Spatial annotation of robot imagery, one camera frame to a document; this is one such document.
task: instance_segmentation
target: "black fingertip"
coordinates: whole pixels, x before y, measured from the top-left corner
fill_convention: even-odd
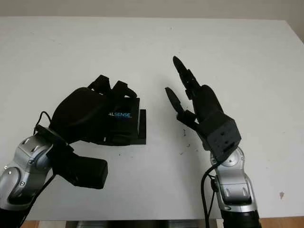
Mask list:
[[[181,60],[179,58],[177,58],[176,56],[173,57],[173,64],[174,64],[175,68],[177,69],[177,71],[179,72],[179,74],[187,73],[186,67],[183,65]]]
[[[184,110],[183,110],[183,108],[181,106],[181,102],[178,99],[178,97],[176,96],[176,94],[169,87],[166,87],[165,90],[166,90],[168,99],[169,99],[171,105],[173,106],[173,108],[175,109],[175,111],[178,113],[182,113]]]

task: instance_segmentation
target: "white table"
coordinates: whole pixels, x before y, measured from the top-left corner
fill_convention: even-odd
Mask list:
[[[170,86],[191,109],[173,55],[236,120],[260,216],[304,215],[304,47],[286,22],[0,18],[0,166],[31,135],[40,111],[52,114],[99,74],[112,85],[127,82],[147,109],[147,145],[72,145],[79,155],[108,161],[105,189],[77,188],[57,176],[28,219],[203,218],[200,179],[209,152],[175,119],[166,97]],[[215,203],[211,218],[219,217]]]

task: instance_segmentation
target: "wire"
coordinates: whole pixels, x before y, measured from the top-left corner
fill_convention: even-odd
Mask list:
[[[24,214],[24,218],[22,220],[22,222],[19,224],[19,227],[22,226],[22,224],[24,223],[25,219],[27,218],[29,211],[32,209],[34,203],[36,202],[36,199],[38,198],[38,196],[42,193],[42,191],[50,184],[50,182],[56,177],[56,174],[53,174],[47,182],[45,182],[45,184],[42,186],[42,188],[38,191],[38,193],[34,196],[33,200],[31,201],[28,209],[26,210],[25,214]]]
[[[51,117],[49,116],[49,114],[46,111],[42,111],[40,113],[40,116],[39,116],[39,119],[38,119],[37,123],[35,124],[35,127],[40,123],[43,114],[45,114],[48,117],[49,122],[51,122]]]
[[[201,182],[200,182],[200,193],[201,193],[201,199],[203,201],[206,228],[210,228],[210,226],[209,226],[209,215],[208,215],[206,199],[205,199],[204,184],[205,184],[205,180],[206,180],[207,176],[209,175],[209,173],[212,170],[216,169],[220,164],[221,163],[218,162],[218,163],[212,165],[209,169],[207,169],[207,171],[204,173],[203,177],[201,178]]]
[[[212,205],[213,205],[213,201],[214,201],[214,195],[215,195],[215,191],[213,191],[213,194],[212,194],[211,203],[210,203],[210,207],[209,207],[209,211],[208,211],[208,218],[210,216],[210,212],[211,212],[211,209],[212,209]]]

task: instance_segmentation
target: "metal arm segment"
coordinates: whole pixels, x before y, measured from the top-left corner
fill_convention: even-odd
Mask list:
[[[211,155],[211,163],[216,160]],[[218,206],[225,228],[261,228],[252,184],[244,172],[245,157],[238,147],[215,169]]]

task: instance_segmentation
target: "wooden floor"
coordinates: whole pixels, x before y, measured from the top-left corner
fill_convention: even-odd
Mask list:
[[[304,228],[304,217],[263,218],[262,228]],[[38,228],[38,221],[27,221],[21,228]]]

